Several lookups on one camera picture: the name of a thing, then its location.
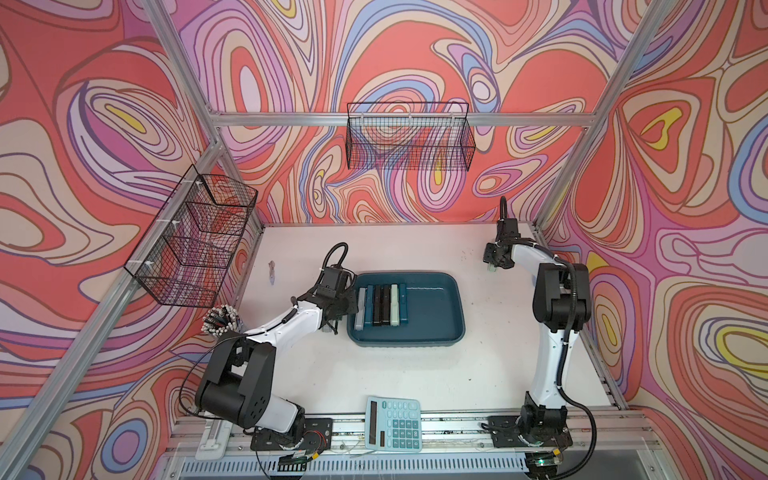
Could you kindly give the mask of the black pruning pliers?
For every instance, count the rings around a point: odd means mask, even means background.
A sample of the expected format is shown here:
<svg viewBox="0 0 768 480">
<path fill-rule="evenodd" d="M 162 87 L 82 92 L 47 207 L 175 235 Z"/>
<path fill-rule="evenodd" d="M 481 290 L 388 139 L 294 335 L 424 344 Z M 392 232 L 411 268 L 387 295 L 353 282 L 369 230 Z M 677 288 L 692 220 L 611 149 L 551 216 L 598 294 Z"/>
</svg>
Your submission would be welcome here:
<svg viewBox="0 0 768 480">
<path fill-rule="evenodd" d="M 391 284 L 382 286 L 381 293 L 381 323 L 383 325 L 391 324 Z"/>
<path fill-rule="evenodd" d="M 374 286 L 373 307 L 372 307 L 372 313 L 373 313 L 372 325 L 374 327 L 378 327 L 382 325 L 382 291 L 383 291 L 383 288 L 381 285 Z"/>
</svg>

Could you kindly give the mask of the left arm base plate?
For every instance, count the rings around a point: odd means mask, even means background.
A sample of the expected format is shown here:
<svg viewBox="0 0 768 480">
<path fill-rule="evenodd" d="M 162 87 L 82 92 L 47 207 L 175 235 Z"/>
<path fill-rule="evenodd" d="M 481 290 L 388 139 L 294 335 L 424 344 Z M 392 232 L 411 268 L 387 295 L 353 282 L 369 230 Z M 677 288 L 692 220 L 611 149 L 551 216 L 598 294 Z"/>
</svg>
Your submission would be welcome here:
<svg viewBox="0 0 768 480">
<path fill-rule="evenodd" d="M 287 433 L 266 428 L 252 435 L 250 449 L 256 452 L 322 453 L 331 446 L 331 417 L 299 418 Z"/>
</svg>

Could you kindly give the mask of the teal pruning pliers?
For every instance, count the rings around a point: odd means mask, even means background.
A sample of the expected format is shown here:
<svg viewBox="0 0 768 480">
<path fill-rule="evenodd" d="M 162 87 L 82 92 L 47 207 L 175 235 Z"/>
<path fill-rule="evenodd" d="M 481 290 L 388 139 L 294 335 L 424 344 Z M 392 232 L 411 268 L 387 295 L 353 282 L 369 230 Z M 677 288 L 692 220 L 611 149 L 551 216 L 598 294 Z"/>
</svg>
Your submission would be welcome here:
<svg viewBox="0 0 768 480">
<path fill-rule="evenodd" d="M 375 287 L 368 285 L 365 292 L 365 305 L 364 305 L 364 327 L 368 328 L 373 325 L 374 318 L 374 294 Z"/>
</svg>

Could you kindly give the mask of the grey pruning pliers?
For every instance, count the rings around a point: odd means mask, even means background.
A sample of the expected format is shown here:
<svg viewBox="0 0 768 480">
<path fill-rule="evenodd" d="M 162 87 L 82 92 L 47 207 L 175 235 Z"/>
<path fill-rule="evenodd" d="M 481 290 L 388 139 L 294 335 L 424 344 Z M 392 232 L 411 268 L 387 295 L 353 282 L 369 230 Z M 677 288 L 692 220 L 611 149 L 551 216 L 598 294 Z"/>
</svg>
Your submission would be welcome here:
<svg viewBox="0 0 768 480">
<path fill-rule="evenodd" d="M 354 320 L 355 331 L 362 331 L 365 326 L 366 297 L 367 289 L 360 288 L 357 295 L 357 312 Z"/>
</svg>

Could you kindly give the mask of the teal plastic storage box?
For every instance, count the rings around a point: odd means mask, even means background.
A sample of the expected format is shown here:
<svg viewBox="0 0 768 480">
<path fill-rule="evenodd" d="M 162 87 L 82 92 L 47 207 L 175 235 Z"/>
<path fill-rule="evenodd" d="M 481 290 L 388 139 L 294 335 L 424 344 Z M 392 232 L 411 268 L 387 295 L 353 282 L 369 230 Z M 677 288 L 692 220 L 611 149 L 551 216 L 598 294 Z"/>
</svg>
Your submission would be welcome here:
<svg viewBox="0 0 768 480">
<path fill-rule="evenodd" d="M 351 316 L 346 327 L 349 338 L 361 347 L 444 347 L 460 341 L 465 320 L 456 280 L 433 271 L 378 271 L 357 277 L 355 287 L 401 284 L 407 286 L 409 321 L 405 325 L 354 330 Z"/>
</svg>

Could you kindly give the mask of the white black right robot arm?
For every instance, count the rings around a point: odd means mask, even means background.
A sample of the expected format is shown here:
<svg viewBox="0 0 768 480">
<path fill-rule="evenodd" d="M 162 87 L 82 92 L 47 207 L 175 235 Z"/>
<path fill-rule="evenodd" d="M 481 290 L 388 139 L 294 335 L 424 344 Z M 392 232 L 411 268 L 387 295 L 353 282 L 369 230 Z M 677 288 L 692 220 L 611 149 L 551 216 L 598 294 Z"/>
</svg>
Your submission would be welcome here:
<svg viewBox="0 0 768 480">
<path fill-rule="evenodd" d="M 522 236 L 518 221 L 509 217 L 496 222 L 496 236 L 486 244 L 483 262 L 504 270 L 521 266 L 533 276 L 532 311 L 540 342 L 533 385 L 526 392 L 517 429 L 528 436 L 559 433 L 566 427 L 569 407 L 589 412 L 565 392 L 573 347 L 592 316 L 588 269 Z"/>
</svg>

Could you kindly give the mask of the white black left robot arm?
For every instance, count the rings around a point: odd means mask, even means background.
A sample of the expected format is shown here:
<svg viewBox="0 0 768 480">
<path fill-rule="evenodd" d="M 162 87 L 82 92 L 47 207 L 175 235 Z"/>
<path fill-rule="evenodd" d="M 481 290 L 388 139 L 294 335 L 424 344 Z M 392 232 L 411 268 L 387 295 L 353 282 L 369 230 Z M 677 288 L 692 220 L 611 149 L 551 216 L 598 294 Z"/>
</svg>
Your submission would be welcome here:
<svg viewBox="0 0 768 480">
<path fill-rule="evenodd" d="M 356 275 L 340 266 L 322 269 L 290 308 L 264 326 L 225 333 L 216 342 L 194 397 L 198 411 L 245 430 L 298 437 L 304 409 L 272 393 L 278 356 L 332 320 L 354 313 Z"/>
</svg>

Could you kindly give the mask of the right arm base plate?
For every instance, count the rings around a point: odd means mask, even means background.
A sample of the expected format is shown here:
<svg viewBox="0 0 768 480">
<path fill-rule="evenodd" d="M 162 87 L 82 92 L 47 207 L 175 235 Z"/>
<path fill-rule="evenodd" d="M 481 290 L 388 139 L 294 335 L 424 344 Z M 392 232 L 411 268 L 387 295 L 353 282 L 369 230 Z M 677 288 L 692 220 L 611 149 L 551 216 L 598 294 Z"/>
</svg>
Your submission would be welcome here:
<svg viewBox="0 0 768 480">
<path fill-rule="evenodd" d="M 495 448 L 570 448 L 573 439 L 567 428 L 557 430 L 551 427 L 523 427 L 518 415 L 489 416 L 480 423 L 480 428 L 491 436 Z"/>
</svg>

